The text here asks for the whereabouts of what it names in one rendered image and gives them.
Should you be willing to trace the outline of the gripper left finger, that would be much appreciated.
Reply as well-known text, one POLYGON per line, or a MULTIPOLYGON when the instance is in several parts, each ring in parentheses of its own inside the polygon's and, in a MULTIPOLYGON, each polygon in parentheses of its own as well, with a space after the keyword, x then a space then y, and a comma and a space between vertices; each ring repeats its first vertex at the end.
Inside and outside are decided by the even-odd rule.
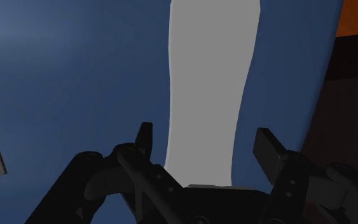
POLYGON ((25 224, 91 224, 108 195, 119 193, 137 224, 184 224, 177 204, 182 186, 150 161, 153 125, 141 124, 134 143, 119 144, 103 157, 78 153, 25 224))

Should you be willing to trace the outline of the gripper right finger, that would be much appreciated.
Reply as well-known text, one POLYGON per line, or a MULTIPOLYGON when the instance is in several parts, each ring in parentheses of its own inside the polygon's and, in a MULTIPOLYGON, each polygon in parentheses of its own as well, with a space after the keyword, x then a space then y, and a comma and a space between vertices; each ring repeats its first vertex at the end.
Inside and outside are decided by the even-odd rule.
POLYGON ((307 202, 330 224, 358 224, 357 169, 339 162, 317 167, 267 128, 257 129, 252 152, 273 186, 258 224, 310 224, 303 217, 307 202))

